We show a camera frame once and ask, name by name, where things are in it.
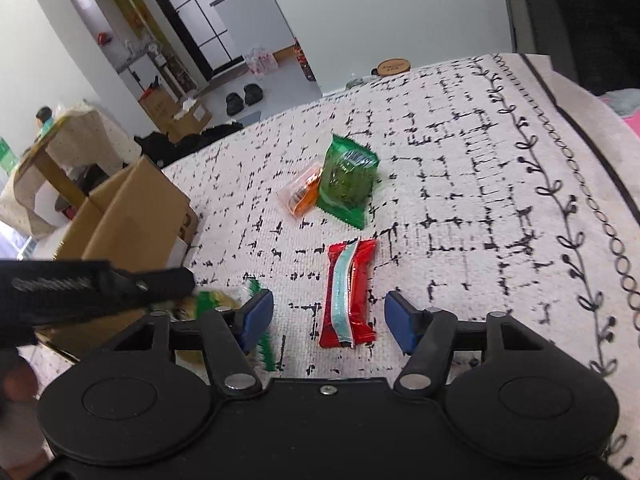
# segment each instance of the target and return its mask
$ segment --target tiled floor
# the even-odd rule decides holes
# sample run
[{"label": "tiled floor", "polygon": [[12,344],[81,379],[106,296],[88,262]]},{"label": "tiled floor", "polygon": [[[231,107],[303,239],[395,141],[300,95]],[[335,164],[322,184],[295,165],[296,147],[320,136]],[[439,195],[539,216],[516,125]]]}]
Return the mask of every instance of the tiled floor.
[{"label": "tiled floor", "polygon": [[[226,114],[226,96],[237,92],[244,98],[244,85],[257,83],[264,91],[264,99],[253,106],[245,106],[238,115],[230,118]],[[260,81],[250,72],[233,79],[211,92],[200,97],[202,103],[212,113],[210,124],[220,124],[228,120],[241,120],[248,114],[261,111],[260,120],[284,110],[310,103],[322,97],[320,87],[315,82],[307,81],[296,58],[289,57],[280,63],[278,69],[268,73]]]}]

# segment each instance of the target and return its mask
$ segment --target wooden table leg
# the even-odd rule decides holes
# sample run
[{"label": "wooden table leg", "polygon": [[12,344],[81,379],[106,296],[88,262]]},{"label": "wooden table leg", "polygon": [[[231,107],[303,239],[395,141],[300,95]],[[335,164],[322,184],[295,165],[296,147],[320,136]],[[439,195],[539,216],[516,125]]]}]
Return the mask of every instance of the wooden table leg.
[{"label": "wooden table leg", "polygon": [[40,150],[33,160],[42,176],[60,193],[72,206],[80,209],[86,196],[66,173],[57,165],[45,150]]}]

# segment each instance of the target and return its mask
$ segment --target blue gripper pad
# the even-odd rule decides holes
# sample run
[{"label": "blue gripper pad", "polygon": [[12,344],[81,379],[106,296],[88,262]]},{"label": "blue gripper pad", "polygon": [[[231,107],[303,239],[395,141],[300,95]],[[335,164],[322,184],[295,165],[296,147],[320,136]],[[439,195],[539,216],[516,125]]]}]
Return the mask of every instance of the blue gripper pad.
[{"label": "blue gripper pad", "polygon": [[394,290],[385,298],[385,321],[398,346],[405,354],[412,354],[420,339],[414,333],[414,318],[420,316],[407,300]]},{"label": "blue gripper pad", "polygon": [[243,352],[249,353],[255,348],[273,317],[273,293],[264,288],[238,311],[241,315],[242,329],[236,337]]}]

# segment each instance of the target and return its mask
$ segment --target bed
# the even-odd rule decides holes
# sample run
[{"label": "bed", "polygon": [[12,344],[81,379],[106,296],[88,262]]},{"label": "bed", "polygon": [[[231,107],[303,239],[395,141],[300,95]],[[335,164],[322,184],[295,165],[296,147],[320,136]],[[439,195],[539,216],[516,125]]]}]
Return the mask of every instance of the bed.
[{"label": "bed", "polygon": [[[362,232],[317,208],[294,221],[275,197],[332,133],[381,160]],[[606,378],[621,405],[607,458],[636,478],[637,160],[633,132],[546,57],[493,54],[288,110],[164,172],[201,219],[186,260],[198,285],[252,275],[273,291],[277,371],[263,378],[395,379],[407,357],[383,319],[389,290],[460,319],[504,310]],[[377,341],[321,349],[327,247],[359,236],[378,241],[367,291]],[[458,370],[468,358],[455,356]]]}]

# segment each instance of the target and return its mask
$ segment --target black slippers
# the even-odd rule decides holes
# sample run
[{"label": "black slippers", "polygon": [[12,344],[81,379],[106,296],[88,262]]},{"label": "black slippers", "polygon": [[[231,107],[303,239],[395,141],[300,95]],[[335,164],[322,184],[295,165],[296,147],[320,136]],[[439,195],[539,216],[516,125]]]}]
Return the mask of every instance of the black slippers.
[{"label": "black slippers", "polygon": [[244,87],[244,102],[247,106],[255,105],[262,101],[263,97],[264,94],[262,93],[262,88],[260,88],[256,83],[249,83]]},{"label": "black slippers", "polygon": [[244,109],[242,98],[235,92],[226,96],[226,114],[229,117],[239,114]]},{"label": "black slippers", "polygon": [[236,92],[231,92],[226,96],[226,114],[229,117],[239,114],[244,109],[244,103],[247,106],[255,105],[262,101],[263,98],[262,88],[256,83],[249,83],[244,87],[244,102]]}]

